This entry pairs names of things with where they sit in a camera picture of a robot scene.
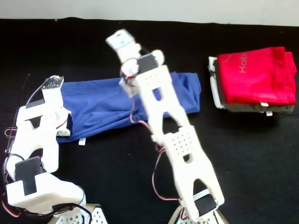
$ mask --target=clothing tag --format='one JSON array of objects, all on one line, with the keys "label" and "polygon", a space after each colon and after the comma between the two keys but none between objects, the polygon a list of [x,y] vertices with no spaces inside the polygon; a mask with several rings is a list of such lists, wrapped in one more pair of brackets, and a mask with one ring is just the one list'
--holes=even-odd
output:
[{"label": "clothing tag", "polygon": [[266,102],[260,102],[260,104],[261,104],[261,106],[265,106],[265,107],[268,107],[268,106],[269,106],[269,104],[266,103]]},{"label": "clothing tag", "polygon": [[79,145],[85,146],[86,138],[79,139]]},{"label": "clothing tag", "polygon": [[266,111],[266,115],[267,115],[267,117],[268,117],[268,116],[272,116],[273,113],[272,113],[272,111]]}]

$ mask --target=blue t-shirt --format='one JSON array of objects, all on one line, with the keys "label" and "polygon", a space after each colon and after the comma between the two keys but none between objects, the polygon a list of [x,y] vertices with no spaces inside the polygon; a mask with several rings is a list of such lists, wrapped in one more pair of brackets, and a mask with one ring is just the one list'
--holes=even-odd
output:
[{"label": "blue t-shirt", "polygon": [[[171,73],[172,84],[178,100],[186,113],[199,112],[201,92],[196,73]],[[90,137],[100,132],[131,125],[129,115],[133,100],[119,86],[120,78],[64,83],[61,88],[64,107],[71,111],[72,134],[69,138],[57,138],[58,142],[70,142]],[[138,95],[134,120],[147,120]]]}]

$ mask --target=folded red shirt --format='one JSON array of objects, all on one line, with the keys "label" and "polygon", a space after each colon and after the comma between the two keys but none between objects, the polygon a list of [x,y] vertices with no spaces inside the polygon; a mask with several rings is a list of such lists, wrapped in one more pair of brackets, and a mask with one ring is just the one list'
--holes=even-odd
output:
[{"label": "folded red shirt", "polygon": [[296,65],[291,52],[271,47],[217,56],[228,104],[294,105]]}]

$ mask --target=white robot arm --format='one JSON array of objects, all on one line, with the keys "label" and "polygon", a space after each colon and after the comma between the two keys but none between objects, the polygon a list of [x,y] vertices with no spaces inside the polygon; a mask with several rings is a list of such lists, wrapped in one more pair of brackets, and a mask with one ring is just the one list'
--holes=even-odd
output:
[{"label": "white robot arm", "polygon": [[[7,202],[29,217],[54,215],[58,223],[88,224],[92,215],[83,189],[51,174],[58,169],[56,136],[69,136],[72,128],[71,112],[63,107],[63,81],[59,76],[46,79],[35,91],[42,90],[43,100],[30,102],[30,97],[18,111],[15,140],[4,163]],[[42,156],[30,157],[37,149]],[[97,213],[102,214],[100,207]],[[107,223],[104,215],[102,221]]]},{"label": "white robot arm", "polygon": [[[153,133],[152,140],[166,150],[181,206],[193,222],[215,220],[215,211],[224,203],[224,197],[213,166],[179,104],[168,68],[163,65],[163,53],[155,50],[141,56],[141,46],[124,29],[107,38],[106,42],[116,51],[122,63],[120,86],[129,97],[140,95]],[[157,100],[153,94],[153,90],[157,88],[161,100]],[[165,112],[176,121],[176,133],[163,133]],[[197,179],[207,186],[207,190],[194,196],[193,183]]]}]

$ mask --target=black table surface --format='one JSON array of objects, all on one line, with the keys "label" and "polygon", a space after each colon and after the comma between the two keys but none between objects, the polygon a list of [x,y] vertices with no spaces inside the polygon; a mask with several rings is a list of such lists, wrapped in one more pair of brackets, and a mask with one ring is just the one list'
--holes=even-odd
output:
[{"label": "black table surface", "polygon": [[[121,28],[147,49],[161,49],[170,71],[197,72],[201,110],[188,117],[214,165],[226,200],[220,210],[227,219],[232,224],[297,223],[298,108],[292,115],[273,117],[216,109],[207,57],[285,46],[298,66],[299,28],[76,18],[0,20],[0,127],[11,125],[28,73],[22,104],[51,75],[64,76],[66,82],[118,77],[120,63],[105,39]],[[171,119],[164,127],[176,128]],[[6,143],[2,136],[2,152]],[[111,224],[165,224],[178,203],[161,201],[152,189],[156,158],[149,133],[135,125],[90,137],[85,147],[78,141],[60,144],[54,175],[82,186],[87,202],[100,203]],[[162,195],[177,196],[166,156],[156,182]],[[3,209],[0,213],[1,223],[31,223],[10,217]]]}]

